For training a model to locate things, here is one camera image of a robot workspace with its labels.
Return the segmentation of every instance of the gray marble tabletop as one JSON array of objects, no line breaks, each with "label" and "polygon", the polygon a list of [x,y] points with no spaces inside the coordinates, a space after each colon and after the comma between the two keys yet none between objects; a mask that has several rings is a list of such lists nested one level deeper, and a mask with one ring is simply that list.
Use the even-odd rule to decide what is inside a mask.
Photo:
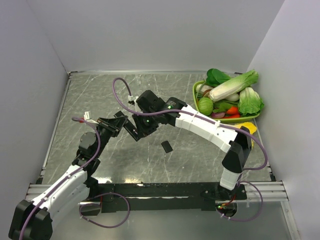
[{"label": "gray marble tabletop", "polygon": [[[121,110],[112,93],[112,80],[124,78],[134,96],[152,90],[166,101],[169,97],[181,99],[191,106],[192,88],[203,74],[74,74],[62,108],[49,153],[43,184],[54,183],[70,166],[76,156],[80,137],[91,131],[85,124],[71,120],[91,111],[92,118],[112,118]],[[128,92],[122,82],[116,89],[123,102]],[[173,151],[166,153],[161,143],[168,140]],[[152,135],[136,142],[125,129],[117,138],[111,138],[100,156],[100,166],[94,177],[100,183],[172,183],[172,182],[218,182],[225,153],[214,144],[187,130],[162,125]],[[258,167],[264,161],[260,148],[255,145],[246,167]],[[242,177],[248,181],[270,181],[267,168],[246,171]]]}]

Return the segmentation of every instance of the green basket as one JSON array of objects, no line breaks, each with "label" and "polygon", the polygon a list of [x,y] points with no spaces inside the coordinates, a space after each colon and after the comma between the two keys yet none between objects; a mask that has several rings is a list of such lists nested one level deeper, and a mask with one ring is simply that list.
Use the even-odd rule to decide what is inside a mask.
[{"label": "green basket", "polygon": [[[197,100],[196,100],[196,87],[198,85],[203,84],[204,82],[205,81],[197,81],[192,87],[193,101],[194,101],[195,108],[197,111],[199,111],[199,108],[198,108],[198,104],[197,104]],[[219,119],[216,118],[214,120],[216,120],[216,121],[220,120],[220,122],[224,123],[224,124],[241,123],[241,122],[247,122],[251,119],[254,119],[254,118],[258,117],[259,114],[254,115],[254,116],[243,116],[243,117],[237,117],[237,118],[219,118]]]}]

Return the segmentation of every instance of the white wall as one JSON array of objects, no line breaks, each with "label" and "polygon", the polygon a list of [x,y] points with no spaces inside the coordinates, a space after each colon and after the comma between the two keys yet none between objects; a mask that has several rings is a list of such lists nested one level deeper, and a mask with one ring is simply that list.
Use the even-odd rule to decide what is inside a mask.
[{"label": "white wall", "polygon": [[39,175],[67,73],[25,0],[0,1],[0,239]]},{"label": "white wall", "polygon": [[244,72],[284,0],[27,0],[67,71]]},{"label": "white wall", "polygon": [[303,240],[319,239],[320,1],[286,0],[250,67],[266,108],[261,136]]}]

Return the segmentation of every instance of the metal frame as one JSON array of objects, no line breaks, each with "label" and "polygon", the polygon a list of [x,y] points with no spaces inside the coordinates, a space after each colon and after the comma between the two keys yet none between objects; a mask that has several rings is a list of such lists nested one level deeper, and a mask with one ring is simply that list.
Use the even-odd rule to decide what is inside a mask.
[{"label": "metal frame", "polygon": [[[49,158],[49,154],[52,148],[52,144],[55,138],[55,134],[57,131],[57,127],[58,127],[58,123],[59,123],[59,119],[62,113],[62,109],[66,100],[66,96],[68,93],[68,89],[71,83],[71,80],[73,78],[73,76],[75,75],[112,75],[112,74],[173,74],[173,73],[181,73],[181,74],[205,74],[206,71],[204,70],[163,70],[163,71],[159,71],[159,70],[106,70],[106,71],[81,71],[81,72],[69,72],[69,79],[68,82],[66,84],[65,87],[65,91],[61,100],[61,104],[60,104],[60,108],[59,108],[59,112],[55,121],[55,125],[54,125],[54,129],[53,129],[53,133],[51,136],[51,140],[49,143],[49,147],[44,159],[44,163],[43,163],[43,168],[42,168],[42,172],[41,175],[44,175],[44,171],[48,162],[48,158]],[[257,134],[259,137],[260,142],[263,145],[262,139],[261,139],[261,135],[259,132],[259,129],[257,129]],[[271,169],[271,166],[268,162],[267,164],[267,168],[269,171],[269,174],[271,176],[273,176],[273,172]],[[300,240],[300,234],[295,222],[295,218],[294,215],[292,213],[290,204],[289,204],[289,199],[287,196],[287,192],[285,190],[285,186],[282,183],[282,181],[262,181],[262,182],[252,182],[254,185],[257,186],[257,188],[261,191],[262,196],[263,196],[263,201],[264,202],[281,202],[281,206],[283,209],[283,213],[285,216],[285,220],[288,226],[288,229],[290,231],[291,234],[291,238],[293,240]],[[48,189],[50,187],[50,185],[48,184],[31,184],[28,188],[27,194],[25,199],[30,201],[33,198],[35,198],[36,196],[38,196],[39,194],[43,193],[46,189]],[[236,202],[259,202],[260,201],[260,197],[258,192],[251,186],[246,185],[245,186],[246,189],[246,194],[247,194],[247,200],[238,200]]]}]

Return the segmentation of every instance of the red pepper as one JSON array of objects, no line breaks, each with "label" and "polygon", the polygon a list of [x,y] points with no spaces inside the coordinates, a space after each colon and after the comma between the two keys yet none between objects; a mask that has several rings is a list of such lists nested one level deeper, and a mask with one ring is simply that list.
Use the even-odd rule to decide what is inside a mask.
[{"label": "red pepper", "polygon": [[234,114],[238,114],[238,107],[236,106],[232,106],[230,107],[230,109],[228,111],[226,111],[226,114],[229,114],[229,115],[234,115]]},{"label": "red pepper", "polygon": [[231,116],[225,116],[223,117],[224,119],[237,119],[237,118],[241,118],[241,115],[239,113],[231,115]]}]

